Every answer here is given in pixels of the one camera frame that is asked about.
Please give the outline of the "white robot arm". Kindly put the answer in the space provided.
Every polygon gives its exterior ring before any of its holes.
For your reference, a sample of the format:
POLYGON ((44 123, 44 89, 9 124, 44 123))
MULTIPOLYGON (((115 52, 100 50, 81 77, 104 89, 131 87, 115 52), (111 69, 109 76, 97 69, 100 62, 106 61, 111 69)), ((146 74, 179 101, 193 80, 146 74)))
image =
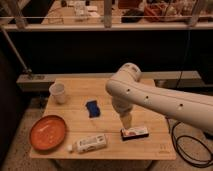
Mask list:
POLYGON ((133 105, 138 105, 213 135, 213 96, 148 86, 140 77, 137 65, 125 63, 105 85, 125 128, 130 126, 133 105))

